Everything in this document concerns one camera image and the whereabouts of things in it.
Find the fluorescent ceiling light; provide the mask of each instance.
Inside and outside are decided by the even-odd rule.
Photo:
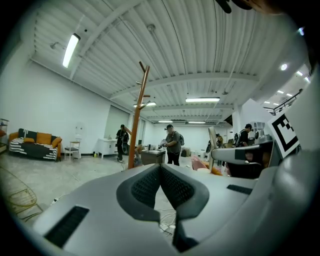
[[[288,67],[288,65],[287,65],[287,64],[283,64],[283,65],[281,66],[281,70],[282,70],[282,71],[284,71],[284,70],[286,70],[286,69],[287,69],[287,67]]]
[[[188,122],[189,124],[205,124],[206,122],[193,122],[193,121],[190,121]]]
[[[300,33],[301,36],[303,36],[303,35],[305,34],[303,27],[300,27],[300,28],[298,29],[298,31],[299,31],[299,33]]]
[[[64,53],[64,57],[63,57],[62,65],[64,67],[67,68],[69,66],[69,62],[70,62],[71,56],[74,53],[74,50],[75,50],[79,40],[80,40],[80,37],[77,34],[73,34],[70,37],[68,46],[66,47],[66,50],[65,50],[65,53]]]
[[[185,102],[218,102],[219,97],[186,98]]]
[[[155,105],[157,105],[155,102],[149,102],[146,106],[148,107],[148,106],[155,106]]]

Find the ceiling beam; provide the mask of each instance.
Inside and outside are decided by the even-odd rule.
[[[215,110],[233,110],[234,105],[229,104],[195,104],[195,105],[179,105],[179,106],[156,106],[145,107],[141,111],[159,111],[159,110],[199,110],[199,109],[215,109]]]
[[[190,82],[190,81],[228,81],[230,78],[230,73],[227,72],[215,72],[215,73],[195,73],[195,74],[182,74],[177,76],[172,76],[168,78],[163,78],[159,80],[154,80],[146,84],[146,90],[152,87],[166,86],[170,84]],[[233,73],[230,80],[242,80],[247,82],[248,85],[255,85],[259,78],[255,75],[249,74],[237,74]],[[121,90],[111,95],[111,99],[117,98],[121,95],[136,92],[140,90],[140,85],[133,86],[128,89]]]
[[[73,79],[78,66],[80,65],[80,62],[82,58],[85,56],[86,52],[89,50],[89,48],[93,45],[93,43],[96,41],[96,39],[100,36],[100,34],[110,25],[112,22],[114,22],[117,18],[119,18],[121,15],[132,9],[133,7],[139,5],[141,2],[145,0],[127,0],[125,3],[120,5],[117,9],[115,9],[108,17],[106,17],[100,25],[96,28],[95,31],[90,35],[88,40],[85,42],[84,47],[81,49],[79,57],[77,58],[75,65],[71,71],[70,79]]]
[[[159,117],[159,116],[149,116],[148,119],[152,120],[152,121],[158,121],[158,120],[171,120],[171,119],[175,119],[175,120],[189,120],[189,121],[205,121],[207,119],[206,115],[171,115],[171,116],[162,116],[163,118]],[[207,120],[220,120],[221,119],[221,115],[213,115],[210,116],[210,118]]]

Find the white chair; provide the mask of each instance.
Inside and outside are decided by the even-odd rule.
[[[66,154],[69,154],[69,159],[71,160],[71,153],[75,152],[77,152],[79,154],[79,158],[81,158],[80,141],[70,141],[70,147],[64,148],[64,159],[66,159]]]

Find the white cabinet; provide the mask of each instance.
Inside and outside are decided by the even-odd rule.
[[[104,155],[116,154],[117,151],[117,140],[116,139],[98,139],[98,153],[101,153],[101,158],[104,158]]]

